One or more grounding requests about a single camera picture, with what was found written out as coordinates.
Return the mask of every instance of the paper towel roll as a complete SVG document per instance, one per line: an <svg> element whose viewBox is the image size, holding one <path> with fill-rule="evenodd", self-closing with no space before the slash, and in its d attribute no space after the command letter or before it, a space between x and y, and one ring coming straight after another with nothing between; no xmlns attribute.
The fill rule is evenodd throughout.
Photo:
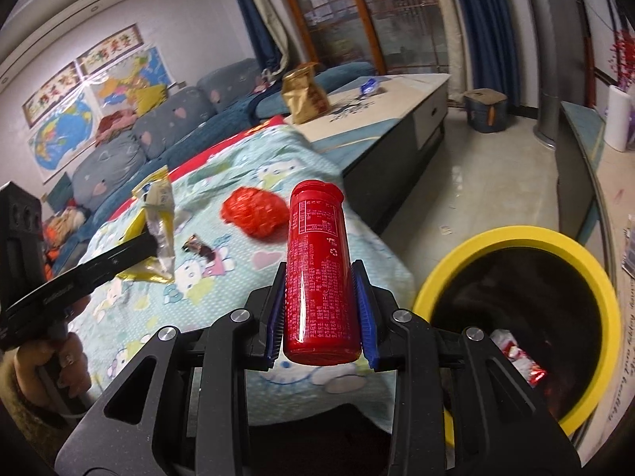
<svg viewBox="0 0 635 476"><path fill-rule="evenodd" d="M618 152L626 150L631 123L631 97L612 85L608 88L608 115L604 141Z"/></svg>

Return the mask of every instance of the hello kitty bedsheet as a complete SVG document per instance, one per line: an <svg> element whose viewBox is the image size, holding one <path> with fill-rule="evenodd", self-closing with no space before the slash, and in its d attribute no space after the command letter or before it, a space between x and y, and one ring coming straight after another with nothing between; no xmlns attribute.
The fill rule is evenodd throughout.
<svg viewBox="0 0 635 476"><path fill-rule="evenodd" d="M273 191L288 202L294 186L306 179L342 187L336 165L314 152L293 127L276 125L225 148L173 183L176 281L157 284L116 278L93 293L87 311L71 324L88 356L93 397L160 327L169 324L185 332L209 326L242 307L252 290L272 283L279 262L287 256L286 231L265 242L249 238L220 219L220 208L240 186ZM98 230L82 262L115 245L138 205ZM392 291L402 307L410 307L412 275L346 203L344 214L350 258L362 259L371 283ZM195 233L215 249L213 262L182 251L185 240ZM391 429L394 374L375 374L364 359L336 367L308 367L280 353L272 370L248 372L246 378L250 424L296 420L353 403L379 427Z"/></svg>

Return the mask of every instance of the red can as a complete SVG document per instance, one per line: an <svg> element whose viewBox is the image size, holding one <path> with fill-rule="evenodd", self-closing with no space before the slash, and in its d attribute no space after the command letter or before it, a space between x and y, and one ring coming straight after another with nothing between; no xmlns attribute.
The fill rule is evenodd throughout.
<svg viewBox="0 0 635 476"><path fill-rule="evenodd" d="M343 201L336 185L322 181L301 182L291 193L283 349L302 365L360 357Z"/></svg>

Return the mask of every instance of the human hand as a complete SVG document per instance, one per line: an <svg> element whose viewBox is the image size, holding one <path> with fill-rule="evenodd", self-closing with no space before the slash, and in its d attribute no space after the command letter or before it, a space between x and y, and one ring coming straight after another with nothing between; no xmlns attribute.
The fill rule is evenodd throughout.
<svg viewBox="0 0 635 476"><path fill-rule="evenodd" d="M73 314L69 322L84 311L89 302L90 297L77 301L73 305ZM13 359L15 375L22 395L34 405L49 410L53 410L51 399L37 376L36 369L46 364L56 352L62 366L58 386L68 387L71 398L87 392L91 386L88 359L75 333L70 333L64 342L46 339L26 342L18 348Z"/></svg>

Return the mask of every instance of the sleeve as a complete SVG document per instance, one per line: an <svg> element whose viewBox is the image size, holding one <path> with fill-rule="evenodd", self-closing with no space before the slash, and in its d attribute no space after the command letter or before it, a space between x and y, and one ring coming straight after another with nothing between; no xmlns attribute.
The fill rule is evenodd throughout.
<svg viewBox="0 0 635 476"><path fill-rule="evenodd" d="M13 368L15 351L0 361L0 399L18 428L51 466L55 456L71 434L71 428L59 415L28 402L21 394Z"/></svg>

